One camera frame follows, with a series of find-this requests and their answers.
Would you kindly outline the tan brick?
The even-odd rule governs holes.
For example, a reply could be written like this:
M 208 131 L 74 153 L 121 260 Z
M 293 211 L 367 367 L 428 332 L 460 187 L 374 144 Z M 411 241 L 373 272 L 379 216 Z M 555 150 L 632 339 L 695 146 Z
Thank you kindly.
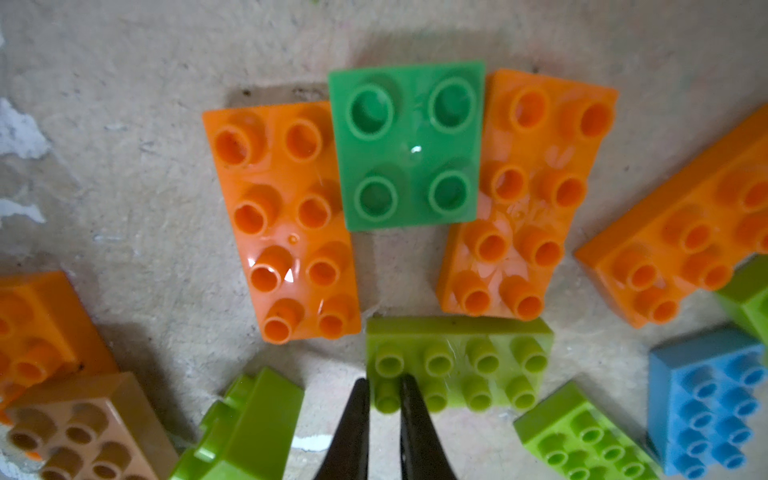
M 131 372 L 35 385 L 7 409 L 7 440 L 41 479 L 167 479 L 179 456 Z

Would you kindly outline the orange brick front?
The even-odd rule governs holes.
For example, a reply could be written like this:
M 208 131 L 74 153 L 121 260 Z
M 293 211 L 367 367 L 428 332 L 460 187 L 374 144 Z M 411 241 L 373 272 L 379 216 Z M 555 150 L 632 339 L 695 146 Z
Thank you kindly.
M 30 387 L 116 373 L 117 362 L 62 271 L 1 278 L 1 408 Z

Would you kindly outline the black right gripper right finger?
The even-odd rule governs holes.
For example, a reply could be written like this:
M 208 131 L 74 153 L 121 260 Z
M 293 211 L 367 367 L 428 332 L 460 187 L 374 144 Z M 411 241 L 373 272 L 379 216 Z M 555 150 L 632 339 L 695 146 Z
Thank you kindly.
M 457 477 L 445 455 L 416 379 L 400 378 L 400 465 L 403 480 Z

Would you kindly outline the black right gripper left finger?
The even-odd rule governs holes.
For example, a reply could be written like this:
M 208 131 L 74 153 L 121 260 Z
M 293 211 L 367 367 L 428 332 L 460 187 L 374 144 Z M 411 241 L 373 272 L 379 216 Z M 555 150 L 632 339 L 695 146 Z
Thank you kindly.
M 359 378 L 315 480 L 368 479 L 370 409 L 369 381 Z

